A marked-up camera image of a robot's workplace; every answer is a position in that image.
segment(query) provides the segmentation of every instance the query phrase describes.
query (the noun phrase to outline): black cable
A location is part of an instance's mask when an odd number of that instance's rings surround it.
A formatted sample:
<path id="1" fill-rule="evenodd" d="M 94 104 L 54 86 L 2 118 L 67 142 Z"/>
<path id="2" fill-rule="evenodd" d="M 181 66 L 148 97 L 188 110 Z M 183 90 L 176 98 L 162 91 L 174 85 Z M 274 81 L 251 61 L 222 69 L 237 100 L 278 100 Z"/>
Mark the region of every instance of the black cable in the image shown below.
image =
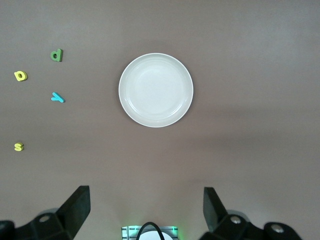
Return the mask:
<path id="1" fill-rule="evenodd" d="M 151 225 L 151 226 L 153 226 L 153 227 L 155 228 L 155 230 L 158 232 L 159 237 L 160 237 L 161 240 L 165 240 L 165 237 L 164 237 L 164 235 L 162 234 L 162 231 L 160 230 L 160 228 L 158 227 L 158 225 L 155 224 L 155 223 L 152 222 L 152 221 L 149 221 L 149 222 L 146 222 L 145 224 L 143 224 L 143 226 L 140 228 L 138 234 L 136 235 L 136 239 L 135 239 L 135 240 L 139 240 L 140 235 L 142 234 L 142 231 L 144 230 L 144 228 L 145 228 L 146 226 L 149 226 L 149 225 Z"/>

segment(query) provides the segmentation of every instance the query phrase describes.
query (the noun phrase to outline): silver bolt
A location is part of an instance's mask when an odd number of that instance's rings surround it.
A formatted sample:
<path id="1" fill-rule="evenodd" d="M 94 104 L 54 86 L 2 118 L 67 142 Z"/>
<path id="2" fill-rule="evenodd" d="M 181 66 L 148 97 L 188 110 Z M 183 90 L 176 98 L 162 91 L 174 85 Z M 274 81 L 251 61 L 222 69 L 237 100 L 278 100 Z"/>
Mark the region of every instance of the silver bolt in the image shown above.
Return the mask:
<path id="1" fill-rule="evenodd" d="M 39 222 L 40 222 L 40 223 L 44 223 L 44 222 L 48 221 L 49 218 L 50 218 L 49 215 L 44 215 L 43 217 L 41 217 L 41 218 L 39 219 Z"/>
<path id="2" fill-rule="evenodd" d="M 271 225 L 273 231 L 277 232 L 278 234 L 282 234 L 285 230 L 279 226 L 278 224 Z"/>
<path id="3" fill-rule="evenodd" d="M 234 224 L 239 224 L 239 223 L 241 223 L 240 218 L 237 217 L 237 216 L 232 216 L 232 217 L 230 218 L 230 220 L 231 220 L 231 222 L 233 222 Z"/>

